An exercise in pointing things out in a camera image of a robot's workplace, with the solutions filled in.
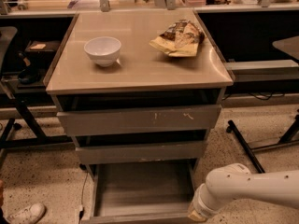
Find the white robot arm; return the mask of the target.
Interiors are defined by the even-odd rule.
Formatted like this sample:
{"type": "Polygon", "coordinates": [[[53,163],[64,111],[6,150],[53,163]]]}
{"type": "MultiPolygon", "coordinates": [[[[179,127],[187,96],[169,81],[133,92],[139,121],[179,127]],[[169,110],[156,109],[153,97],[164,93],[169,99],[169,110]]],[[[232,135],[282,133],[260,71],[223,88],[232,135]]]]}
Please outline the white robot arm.
{"type": "Polygon", "coordinates": [[[206,181],[194,192],[188,218],[205,222],[227,204],[252,199],[299,208],[299,171],[252,174],[241,163],[210,171],[206,181]]]}

